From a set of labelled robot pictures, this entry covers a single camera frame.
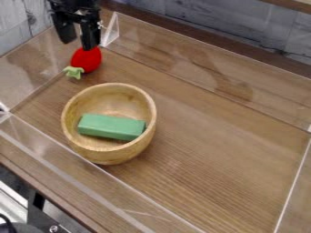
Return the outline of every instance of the green block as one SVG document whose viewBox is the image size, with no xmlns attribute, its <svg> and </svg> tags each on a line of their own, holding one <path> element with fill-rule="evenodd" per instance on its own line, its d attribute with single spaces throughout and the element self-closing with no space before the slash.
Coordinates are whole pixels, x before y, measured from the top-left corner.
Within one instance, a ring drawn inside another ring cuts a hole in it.
<svg viewBox="0 0 311 233">
<path fill-rule="evenodd" d="M 138 138 L 146 129 L 146 122 L 123 117 L 84 114 L 78 132 L 82 135 L 108 137 L 124 141 Z"/>
</svg>

